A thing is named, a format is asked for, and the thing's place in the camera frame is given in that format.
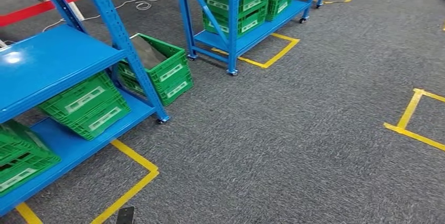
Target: phone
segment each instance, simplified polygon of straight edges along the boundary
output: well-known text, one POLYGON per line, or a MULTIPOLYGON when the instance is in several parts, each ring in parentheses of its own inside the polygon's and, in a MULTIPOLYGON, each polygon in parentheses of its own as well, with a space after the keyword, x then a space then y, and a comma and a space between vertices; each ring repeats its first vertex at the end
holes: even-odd
POLYGON ((119 209, 116 224, 134 224, 134 207, 119 209))

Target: caster wheel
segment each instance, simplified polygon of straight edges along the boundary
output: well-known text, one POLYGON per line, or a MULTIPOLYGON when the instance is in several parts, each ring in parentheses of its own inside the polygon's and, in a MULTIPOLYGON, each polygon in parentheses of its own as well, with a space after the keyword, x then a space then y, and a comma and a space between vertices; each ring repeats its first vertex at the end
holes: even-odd
POLYGON ((238 75, 238 70, 235 70, 235 72, 226 72, 226 74, 230 75, 230 76, 236 76, 238 75))

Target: floor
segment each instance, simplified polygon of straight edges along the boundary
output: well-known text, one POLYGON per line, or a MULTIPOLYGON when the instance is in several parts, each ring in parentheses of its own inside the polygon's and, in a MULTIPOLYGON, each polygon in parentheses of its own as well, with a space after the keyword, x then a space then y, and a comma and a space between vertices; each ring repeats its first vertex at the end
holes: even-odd
MULTIPOLYGON (((87 1, 79 7, 95 15, 87 1)), ((185 46, 177 0, 119 13, 129 33, 185 46)), ((20 40, 58 19, 48 12, 0 36, 20 40)), ((172 120, 146 120, 119 138, 159 167, 125 204, 137 223, 443 222, 445 152, 383 123, 397 125, 413 88, 445 95, 445 0, 352 0, 297 20, 277 33, 299 43, 269 68, 239 61, 230 77, 206 58, 190 62, 195 86, 167 107, 172 120)), ((85 25, 107 41, 100 20, 85 25)), ((244 57, 265 62, 287 44, 269 37, 244 57)), ((423 97, 407 129, 445 144, 443 108, 423 97)), ((26 204, 43 223, 89 223, 146 174, 110 145, 26 204)), ((14 210, 0 223, 25 222, 14 210)))

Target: cable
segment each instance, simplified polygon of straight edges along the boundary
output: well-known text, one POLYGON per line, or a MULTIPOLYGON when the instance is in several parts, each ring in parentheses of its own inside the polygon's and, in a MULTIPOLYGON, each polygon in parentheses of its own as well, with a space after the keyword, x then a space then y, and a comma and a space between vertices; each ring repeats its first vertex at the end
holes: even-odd
MULTIPOLYGON (((115 7, 114 9, 119 9, 119 8, 121 8, 122 6, 124 6, 124 5, 128 4, 128 3, 135 2, 135 4, 136 4, 135 7, 136 7, 137 10, 148 10, 148 9, 150 9, 150 7, 152 7, 152 4, 150 2, 155 2, 155 1, 159 1, 159 0, 128 0, 128 1, 125 1, 124 3, 122 3, 121 5, 115 7)), ((97 16, 94 16, 94 17, 85 18, 82 21, 95 19, 95 18, 98 18, 98 17, 100 17, 100 15, 97 15, 97 16)), ((65 22, 65 20, 63 18, 61 20, 59 20, 59 21, 57 21, 57 22, 55 22, 55 23, 53 23, 53 24, 43 28, 42 31, 46 31, 48 28, 53 27, 55 25, 58 25, 58 24, 60 24, 62 22, 65 22)))

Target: white label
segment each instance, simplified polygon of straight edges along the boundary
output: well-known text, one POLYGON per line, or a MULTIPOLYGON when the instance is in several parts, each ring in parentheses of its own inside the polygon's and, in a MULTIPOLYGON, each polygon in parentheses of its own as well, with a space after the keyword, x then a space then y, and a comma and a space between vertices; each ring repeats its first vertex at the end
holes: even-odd
POLYGON ((249 25, 244 26, 243 28, 241 28, 241 32, 244 33, 245 31, 249 30, 250 28, 256 26, 258 24, 258 20, 254 20, 253 22, 251 22, 249 25))
POLYGON ((11 186, 13 186, 15 183, 20 182, 24 178, 28 177, 29 175, 35 173, 37 170, 26 168, 21 173, 15 175, 14 177, 8 179, 7 181, 0 184, 0 191, 4 191, 11 186))
POLYGON ((182 64, 178 64, 176 67, 174 67, 172 70, 170 70, 169 72, 161 75, 161 77, 159 77, 160 81, 163 82, 165 80, 167 80, 170 76, 174 75, 176 72, 180 71, 182 69, 182 64))
POLYGON ((229 10, 229 6, 214 0, 207 0, 207 3, 211 6, 215 6, 224 10, 229 10))
POLYGON ((281 12, 282 10, 284 10, 287 6, 288 6, 288 2, 282 4, 282 5, 278 8, 278 12, 277 12, 277 13, 280 13, 280 12, 281 12))
MULTIPOLYGON (((213 24, 212 24, 210 21, 209 21, 209 26, 215 28, 215 27, 213 26, 213 24)), ((223 31, 223 32, 225 32, 225 33, 228 33, 228 32, 229 32, 229 28, 228 28, 228 27, 219 25, 219 28, 221 28, 221 31, 223 31)))
POLYGON ((170 98, 172 96, 174 96, 176 93, 180 92, 181 89, 185 88, 185 86, 187 86, 187 82, 184 81, 183 83, 181 83, 178 87, 176 87, 174 90, 170 91, 167 94, 167 97, 170 98))
POLYGON ((105 89, 103 89, 103 87, 101 87, 101 86, 98 86, 97 88, 91 90, 88 94, 82 96, 81 98, 79 98, 79 99, 73 101, 72 103, 70 103, 69 105, 65 106, 65 109, 68 111, 68 113, 71 114, 72 112, 78 110, 79 108, 84 106, 86 103, 88 103, 90 100, 92 100, 93 98, 102 94, 103 92, 105 92, 105 89))
POLYGON ((242 10, 248 10, 248 9, 258 5, 259 3, 261 3, 261 0, 254 0, 254 1, 250 2, 249 4, 242 6, 242 10))
POLYGON ((34 141, 34 143, 37 144, 37 146, 39 146, 42 149, 45 149, 45 150, 49 151, 48 148, 45 146, 45 144, 43 144, 41 142, 41 140, 36 136, 36 134, 34 134, 33 132, 30 132, 30 131, 25 131, 25 132, 34 141))
POLYGON ((112 119, 113 116, 118 114, 122 109, 120 107, 115 107, 110 112, 105 114, 103 117, 99 118, 94 123, 90 124, 90 130, 94 131, 95 129, 99 128, 101 125, 103 125, 105 122, 107 122, 109 119, 112 119))

